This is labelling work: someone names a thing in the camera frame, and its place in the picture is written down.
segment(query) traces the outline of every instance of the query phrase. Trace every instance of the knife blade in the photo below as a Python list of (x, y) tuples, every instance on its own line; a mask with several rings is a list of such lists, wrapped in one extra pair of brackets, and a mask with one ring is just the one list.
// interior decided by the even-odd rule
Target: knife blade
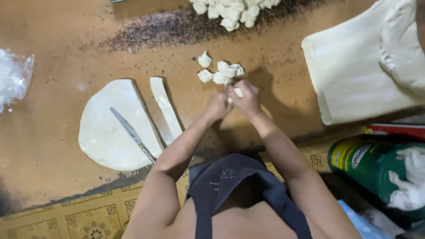
[(147, 158), (149, 158), (149, 160), (152, 162), (152, 164), (154, 164), (156, 160), (154, 159), (154, 157), (152, 157), (152, 154), (143, 145), (142, 139), (137, 134), (136, 130), (113, 107), (110, 107), (109, 109), (115, 115), (116, 119), (121, 123), (121, 125), (124, 127), (124, 129), (130, 134), (130, 136), (133, 138), (133, 140), (136, 142), (136, 144), (139, 146), (139, 148), (143, 151), (143, 153), (147, 156)]

